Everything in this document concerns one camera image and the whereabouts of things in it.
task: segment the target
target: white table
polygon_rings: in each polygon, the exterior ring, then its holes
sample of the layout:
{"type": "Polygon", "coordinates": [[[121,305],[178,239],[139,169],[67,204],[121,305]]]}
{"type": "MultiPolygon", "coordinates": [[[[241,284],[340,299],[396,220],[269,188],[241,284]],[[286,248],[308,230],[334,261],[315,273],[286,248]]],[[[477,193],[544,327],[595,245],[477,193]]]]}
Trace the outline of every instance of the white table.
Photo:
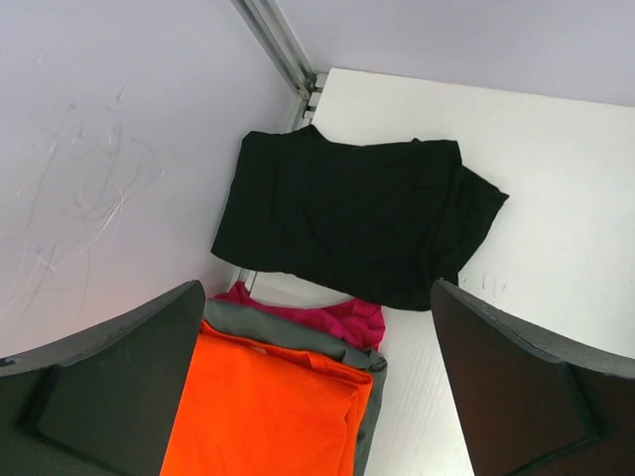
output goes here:
{"type": "MultiPolygon", "coordinates": [[[[575,340],[635,357],[635,111],[334,69],[314,124],[350,144],[459,141],[508,192],[460,273],[470,293],[575,340]]],[[[344,295],[259,274],[252,296],[287,305],[344,295]]],[[[367,476],[469,476],[432,316],[384,309],[389,375],[367,476]]]]}

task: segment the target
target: orange fabric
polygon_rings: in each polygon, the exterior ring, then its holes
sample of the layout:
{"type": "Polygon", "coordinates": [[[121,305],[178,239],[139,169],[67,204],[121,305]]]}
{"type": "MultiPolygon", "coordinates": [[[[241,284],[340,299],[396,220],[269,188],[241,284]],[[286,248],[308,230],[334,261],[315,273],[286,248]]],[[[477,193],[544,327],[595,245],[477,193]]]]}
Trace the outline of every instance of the orange fabric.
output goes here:
{"type": "Polygon", "coordinates": [[[206,322],[161,476],[350,476],[372,377],[206,322]]]}

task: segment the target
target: pink fabric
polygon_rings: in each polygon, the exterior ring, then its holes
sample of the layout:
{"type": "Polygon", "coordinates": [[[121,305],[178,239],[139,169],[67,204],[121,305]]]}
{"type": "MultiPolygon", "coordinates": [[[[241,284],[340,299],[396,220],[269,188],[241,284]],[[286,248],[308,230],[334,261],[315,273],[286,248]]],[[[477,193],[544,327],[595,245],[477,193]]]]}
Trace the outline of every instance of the pink fabric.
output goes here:
{"type": "Polygon", "coordinates": [[[311,329],[328,332],[360,350],[368,347],[377,350],[386,331],[381,306],[358,298],[311,309],[267,305],[252,299],[240,281],[228,293],[215,298],[255,307],[311,329]]]}

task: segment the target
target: folded clothing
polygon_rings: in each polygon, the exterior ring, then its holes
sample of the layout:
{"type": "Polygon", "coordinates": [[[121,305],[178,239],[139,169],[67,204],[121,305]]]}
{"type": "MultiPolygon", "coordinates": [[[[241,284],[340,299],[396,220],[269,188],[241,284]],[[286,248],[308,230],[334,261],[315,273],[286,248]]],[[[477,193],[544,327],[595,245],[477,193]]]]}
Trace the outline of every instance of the folded clothing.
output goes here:
{"type": "Polygon", "coordinates": [[[376,304],[430,308],[457,284],[508,195],[454,141],[350,146],[314,126],[242,141],[212,253],[376,304]]]}
{"type": "Polygon", "coordinates": [[[353,472],[354,476],[363,476],[381,410],[388,367],[386,360],[372,349],[357,350],[332,335],[245,305],[210,299],[205,306],[204,315],[214,329],[225,334],[246,337],[287,349],[317,352],[349,367],[370,373],[373,386],[357,432],[353,472]]]}
{"type": "Polygon", "coordinates": [[[162,476],[349,476],[369,374],[204,322],[162,476]]]}
{"type": "Polygon", "coordinates": [[[311,329],[328,332],[360,350],[369,347],[377,350],[386,331],[381,306],[358,298],[308,309],[268,305],[253,299],[241,281],[237,281],[228,293],[214,298],[249,305],[311,329]]]}

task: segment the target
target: white wall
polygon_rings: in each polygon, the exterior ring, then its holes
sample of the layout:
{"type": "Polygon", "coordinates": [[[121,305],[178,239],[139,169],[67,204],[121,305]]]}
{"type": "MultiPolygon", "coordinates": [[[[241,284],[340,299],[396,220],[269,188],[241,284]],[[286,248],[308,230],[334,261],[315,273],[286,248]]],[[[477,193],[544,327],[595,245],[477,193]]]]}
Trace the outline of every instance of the white wall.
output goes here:
{"type": "Polygon", "coordinates": [[[635,106],[633,0],[277,0],[332,66],[635,106]]]}
{"type": "Polygon", "coordinates": [[[0,356],[224,287],[239,140],[293,101],[229,0],[0,0],[0,356]]]}

